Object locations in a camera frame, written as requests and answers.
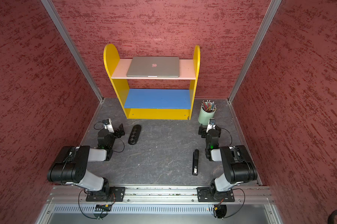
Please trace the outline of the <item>silver laptop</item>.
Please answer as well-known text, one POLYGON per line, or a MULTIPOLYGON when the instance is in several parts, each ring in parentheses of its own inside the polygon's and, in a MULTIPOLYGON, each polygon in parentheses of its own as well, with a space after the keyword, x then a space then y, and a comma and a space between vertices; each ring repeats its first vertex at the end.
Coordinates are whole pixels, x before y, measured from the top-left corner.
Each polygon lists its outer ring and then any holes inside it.
POLYGON ((127 77, 179 77, 179 57, 134 57, 127 77))

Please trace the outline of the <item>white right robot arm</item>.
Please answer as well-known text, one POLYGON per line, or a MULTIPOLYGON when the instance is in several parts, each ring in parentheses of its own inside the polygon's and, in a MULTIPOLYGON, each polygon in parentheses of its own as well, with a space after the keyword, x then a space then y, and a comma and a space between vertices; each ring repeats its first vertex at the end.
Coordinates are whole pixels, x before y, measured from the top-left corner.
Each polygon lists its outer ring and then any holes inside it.
POLYGON ((257 169, 244 145, 220 147, 221 128, 215 125, 201 125, 198 134, 206 141, 206 158, 223 166, 223 174, 211 181, 211 197, 218 199, 235 186, 258 179, 257 169))

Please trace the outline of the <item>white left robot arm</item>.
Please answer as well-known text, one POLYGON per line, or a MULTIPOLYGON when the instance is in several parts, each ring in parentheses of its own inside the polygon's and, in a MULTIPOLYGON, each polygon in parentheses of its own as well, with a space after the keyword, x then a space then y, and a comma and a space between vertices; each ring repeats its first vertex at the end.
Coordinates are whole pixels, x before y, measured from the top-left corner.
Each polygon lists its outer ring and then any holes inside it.
POLYGON ((113 195, 106 178, 99 177, 87 170, 89 162, 109 161, 112 158, 115 140, 125 135, 124 126, 120 124, 114 130, 109 119, 102 121, 99 130, 97 148, 90 146, 64 146, 52 163, 47 179, 61 185, 76 185, 84 189, 94 199, 107 200, 113 195))

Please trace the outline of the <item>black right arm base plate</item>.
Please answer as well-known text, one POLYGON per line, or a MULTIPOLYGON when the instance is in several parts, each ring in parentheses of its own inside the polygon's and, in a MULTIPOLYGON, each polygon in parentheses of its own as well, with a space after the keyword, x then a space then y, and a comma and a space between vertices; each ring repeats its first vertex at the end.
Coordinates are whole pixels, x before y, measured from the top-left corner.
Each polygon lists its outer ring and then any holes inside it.
POLYGON ((235 202, 233 191, 219 192, 210 187, 198 187, 197 197, 199 202, 235 202))

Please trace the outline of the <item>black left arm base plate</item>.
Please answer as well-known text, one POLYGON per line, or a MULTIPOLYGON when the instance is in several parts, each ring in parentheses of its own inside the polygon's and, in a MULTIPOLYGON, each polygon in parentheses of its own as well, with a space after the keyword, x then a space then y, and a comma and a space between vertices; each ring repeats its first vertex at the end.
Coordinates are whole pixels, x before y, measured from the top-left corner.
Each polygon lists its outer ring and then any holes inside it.
POLYGON ((125 187, 108 187, 101 191, 88 191, 86 202, 122 202, 125 187))

